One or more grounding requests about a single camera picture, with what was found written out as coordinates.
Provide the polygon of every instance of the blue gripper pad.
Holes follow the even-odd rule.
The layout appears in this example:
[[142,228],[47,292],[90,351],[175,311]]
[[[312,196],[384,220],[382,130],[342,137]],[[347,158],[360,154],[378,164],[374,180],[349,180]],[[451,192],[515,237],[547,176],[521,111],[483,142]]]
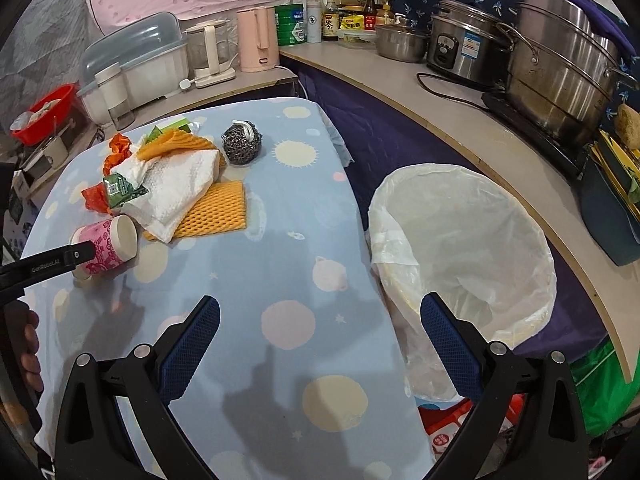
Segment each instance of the blue gripper pad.
[[220,306],[208,298],[159,369],[158,395],[164,405],[179,399],[220,326]]
[[432,292],[422,298],[420,320],[458,393],[478,402],[482,396],[480,363],[456,329],[453,314],[437,294]]

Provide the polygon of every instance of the countertop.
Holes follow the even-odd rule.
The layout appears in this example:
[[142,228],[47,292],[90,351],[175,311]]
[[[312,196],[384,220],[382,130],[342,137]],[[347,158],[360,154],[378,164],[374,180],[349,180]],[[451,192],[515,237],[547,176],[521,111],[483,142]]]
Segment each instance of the countertop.
[[[572,188],[551,164],[488,113],[426,92],[415,77],[430,72],[423,64],[331,43],[282,47],[280,54],[353,84],[402,112],[516,196],[590,295],[625,380],[632,379],[640,348],[640,263],[615,266],[591,238]],[[428,84],[436,92],[482,104],[479,91],[434,79]]]

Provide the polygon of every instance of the green plastic bag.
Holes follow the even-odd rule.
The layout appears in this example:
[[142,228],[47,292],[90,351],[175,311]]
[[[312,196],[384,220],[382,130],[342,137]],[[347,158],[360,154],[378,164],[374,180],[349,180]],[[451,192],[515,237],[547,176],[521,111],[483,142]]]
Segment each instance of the green plastic bag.
[[599,436],[625,414],[640,390],[640,370],[630,384],[608,337],[584,357],[571,363],[587,434]]

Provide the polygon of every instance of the human hand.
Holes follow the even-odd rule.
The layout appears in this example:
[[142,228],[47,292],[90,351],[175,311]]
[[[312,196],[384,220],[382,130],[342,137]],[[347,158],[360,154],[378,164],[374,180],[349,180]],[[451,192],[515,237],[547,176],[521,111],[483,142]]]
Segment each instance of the human hand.
[[36,353],[40,349],[40,342],[36,334],[39,323],[38,314],[30,310],[27,315],[27,325],[24,327],[24,337],[27,340],[28,351],[20,356],[20,362],[26,371],[26,381],[37,392],[44,390],[44,384],[40,376],[40,361],[36,357]]

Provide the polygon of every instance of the yellow sponge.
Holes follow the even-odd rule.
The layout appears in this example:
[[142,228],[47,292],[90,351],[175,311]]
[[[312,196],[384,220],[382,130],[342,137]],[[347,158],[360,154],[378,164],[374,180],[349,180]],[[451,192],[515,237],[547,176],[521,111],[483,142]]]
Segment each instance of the yellow sponge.
[[[201,236],[246,228],[246,203],[241,180],[214,182],[175,230],[174,238]],[[155,240],[148,231],[147,240]]]
[[[176,151],[185,150],[217,150],[216,145],[204,137],[179,130],[169,128],[156,140],[142,146],[136,153],[138,160],[151,160],[156,156],[171,155]],[[220,168],[226,165],[225,158],[220,156]]]

